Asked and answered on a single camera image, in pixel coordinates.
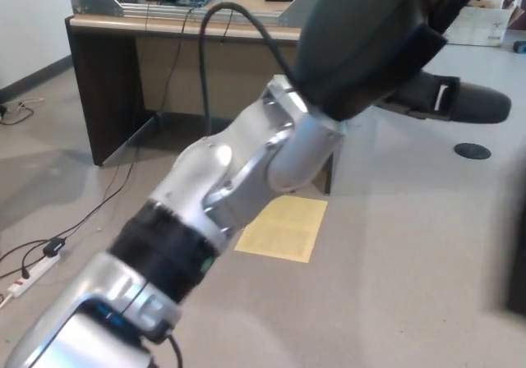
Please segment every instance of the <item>black cable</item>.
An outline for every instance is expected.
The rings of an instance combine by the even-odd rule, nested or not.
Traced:
[[[73,231],[71,234],[69,235],[66,235],[63,240],[64,242],[67,241],[67,239],[69,237],[71,237],[73,234],[75,234],[75,232],[77,232],[79,230],[79,228],[82,227],[82,225],[84,225],[94,214],[96,214],[97,212],[100,211],[100,209],[108,202],[110,201],[114,196],[116,196],[118,193],[120,193],[124,187],[126,187],[126,184],[128,183],[128,181],[130,180],[130,176],[132,174],[132,171],[133,171],[133,168],[135,167],[135,164],[136,164],[136,160],[134,159],[133,163],[131,163],[130,165],[130,168],[128,169],[128,173],[126,175],[126,179],[124,180],[124,182],[122,183],[122,185],[114,192],[112,193],[111,195],[109,195],[105,200],[102,200],[100,204],[98,204],[97,206],[95,206],[80,222],[78,222],[77,224],[75,224],[74,226],[72,227],[69,227],[67,230],[65,231],[62,231],[60,232],[59,234],[55,235],[54,237],[51,237],[47,240],[41,240],[41,242],[36,245],[36,246],[33,246],[31,247],[25,254],[24,254],[24,257],[22,257],[22,265],[21,265],[21,272],[22,272],[22,277],[23,278],[28,278],[29,277],[29,272],[27,270],[27,267],[29,265],[26,265],[25,264],[25,260],[27,259],[28,255],[34,251],[35,249],[38,249],[39,247],[41,247],[42,245],[45,245],[45,244],[48,244],[50,243],[53,239],[57,239],[59,237],[61,237],[62,235],[66,234],[67,232],[70,232],[71,230],[75,230]]]
[[[196,8],[197,7],[190,8],[187,14],[185,15],[184,22],[182,23],[182,28],[181,28],[181,36],[184,35],[184,28],[187,25],[188,17]],[[164,105],[166,104],[166,99],[168,98],[168,88],[170,86],[170,81],[172,80],[173,73],[175,72],[175,67],[178,64],[179,54],[181,54],[181,47],[182,47],[182,38],[180,38],[179,40],[178,50],[175,52],[175,57],[173,58],[172,67],[170,68],[170,73],[168,74],[168,79],[166,80],[166,83],[164,84],[163,100],[161,101],[159,112],[163,112],[164,110]]]
[[[287,76],[288,82],[292,86],[297,86],[297,80],[293,74],[292,69],[285,61],[283,55],[279,51],[277,43],[270,37],[269,32],[266,30],[266,28],[261,24],[260,21],[258,21],[246,8],[242,7],[241,5],[236,4],[235,2],[222,2],[220,4],[214,5],[211,9],[208,10],[208,12],[205,14],[205,17],[203,17],[203,21],[201,22],[201,28],[199,29],[199,76],[201,78],[201,91],[203,94],[203,109],[205,112],[205,118],[206,118],[206,135],[212,134],[212,119],[210,116],[210,104],[208,99],[208,87],[206,85],[206,69],[205,69],[205,31],[206,26],[210,22],[210,19],[212,16],[223,9],[229,9],[231,11],[238,12],[245,16],[248,21],[252,23],[254,27],[259,31],[261,34],[261,37],[263,37],[263,41],[265,44],[269,47],[270,51],[272,52],[272,55],[274,56],[276,62],[283,70],[285,76]]]
[[[224,39],[227,37],[228,29],[230,28],[230,23],[232,23],[233,11],[230,11],[230,17],[228,18],[227,28],[224,29],[223,37],[221,37],[221,43],[224,43]]]
[[[168,341],[172,345],[173,352],[175,353],[175,357],[178,359],[178,368],[182,368],[182,353],[181,349],[179,348],[179,345],[177,342],[175,342],[175,339],[170,334],[168,336]]]
[[[41,260],[44,259],[44,257],[45,257],[45,256],[43,255],[42,257],[38,258],[37,260],[33,261],[32,263],[26,264],[25,267],[26,267],[26,268],[29,268],[29,267],[31,267],[31,266],[33,266],[33,265],[39,263]],[[5,273],[5,274],[3,274],[3,275],[0,275],[0,280],[5,279],[5,278],[7,278],[8,276],[11,276],[11,275],[14,275],[14,274],[20,273],[21,271],[22,271],[22,267],[17,268],[17,269],[14,269],[14,270],[12,270],[12,271],[9,271],[9,272],[7,272],[7,273]]]
[[[36,240],[36,241],[31,241],[31,242],[27,242],[27,243],[23,243],[22,245],[19,245],[17,247],[14,247],[12,248],[10,251],[8,251],[7,253],[5,253],[2,257],[0,257],[0,263],[6,258],[8,257],[10,254],[14,253],[15,251],[18,251],[20,250],[22,247],[26,247],[26,246],[29,246],[29,245],[33,245],[35,243],[40,243],[40,242],[46,242],[47,239],[39,239],[39,240]]]
[[[21,109],[25,109],[29,113],[27,115],[25,115],[22,119],[18,119],[16,122],[0,121],[0,124],[3,125],[3,126],[16,126],[17,124],[22,123],[24,120],[29,119],[30,117],[32,117],[35,114],[35,111],[33,109],[29,108],[29,107],[21,107]]]

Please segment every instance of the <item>metal frame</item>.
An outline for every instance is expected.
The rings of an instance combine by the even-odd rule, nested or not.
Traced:
[[[316,0],[294,0],[282,12],[251,11],[252,14],[264,25],[301,28],[308,13],[313,8]],[[76,14],[95,14],[104,16],[122,17],[149,17],[158,19],[177,19],[201,21],[206,10],[190,11],[189,7],[169,7],[160,5],[144,5],[119,3],[117,0],[72,0],[73,12]],[[230,20],[230,11],[219,11],[212,17],[213,22],[227,22]],[[232,23],[248,24],[247,19],[234,12]]]

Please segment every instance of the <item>white wall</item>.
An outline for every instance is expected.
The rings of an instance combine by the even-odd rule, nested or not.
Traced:
[[[70,54],[70,0],[0,0],[0,89]]]

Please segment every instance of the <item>desk leg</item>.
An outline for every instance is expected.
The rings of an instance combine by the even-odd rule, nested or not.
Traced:
[[[76,82],[95,165],[154,115],[145,110],[133,36],[76,30],[66,19]]]

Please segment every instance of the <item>white cable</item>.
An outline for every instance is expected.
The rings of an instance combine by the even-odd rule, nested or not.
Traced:
[[[6,111],[6,114],[3,115],[3,117],[0,117],[0,124],[4,124],[4,125],[8,125],[8,126],[14,126],[20,122],[23,122],[25,119],[27,119],[28,117],[31,117],[33,116],[33,114],[35,113],[34,111],[34,107],[28,105],[28,104],[43,104],[45,102],[45,99],[43,98],[40,98],[40,97],[29,97],[29,98],[25,98],[25,99],[14,99],[12,101],[8,101],[6,103],[3,103],[1,104],[3,107],[5,107],[5,109],[7,110]],[[13,105],[13,104],[17,104],[17,108],[16,108],[16,111],[12,108],[14,107],[10,107],[10,105]],[[19,118],[18,120],[12,120],[12,119],[15,119],[15,117],[8,117],[8,115],[12,115],[12,114],[16,114],[16,115],[19,115],[21,110],[22,109],[25,109],[27,111],[29,111],[30,114],[28,114],[27,116],[24,116],[22,118]],[[3,122],[3,120],[5,119],[11,119],[12,121],[5,121]]]
[[[12,294],[7,294],[7,297],[5,297],[2,303],[0,303],[0,309],[2,309],[9,302],[9,300],[11,300],[12,297]]]

